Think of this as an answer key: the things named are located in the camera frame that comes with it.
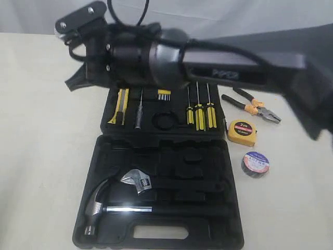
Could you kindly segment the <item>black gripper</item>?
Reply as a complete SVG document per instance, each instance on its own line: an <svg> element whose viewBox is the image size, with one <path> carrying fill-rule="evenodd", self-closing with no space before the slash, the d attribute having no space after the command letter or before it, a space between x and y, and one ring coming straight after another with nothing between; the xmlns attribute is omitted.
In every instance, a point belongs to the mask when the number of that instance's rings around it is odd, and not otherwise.
<svg viewBox="0 0 333 250"><path fill-rule="evenodd" d="M83 29L86 49L85 63L76 73L65 81L68 89L73 92L87 86L110 86L109 62L106 50L105 24L89 24Z"/></svg>

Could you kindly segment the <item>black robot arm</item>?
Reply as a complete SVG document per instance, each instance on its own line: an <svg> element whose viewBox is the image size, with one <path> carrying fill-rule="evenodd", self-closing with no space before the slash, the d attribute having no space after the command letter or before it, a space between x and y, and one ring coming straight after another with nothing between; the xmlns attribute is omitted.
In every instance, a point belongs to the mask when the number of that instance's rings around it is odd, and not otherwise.
<svg viewBox="0 0 333 250"><path fill-rule="evenodd" d="M88 86L183 89L191 82L281 94L307 134L332 131L332 24L211 40L158 23L141 27L90 24L63 37L83 44L83 62L66 81Z"/></svg>

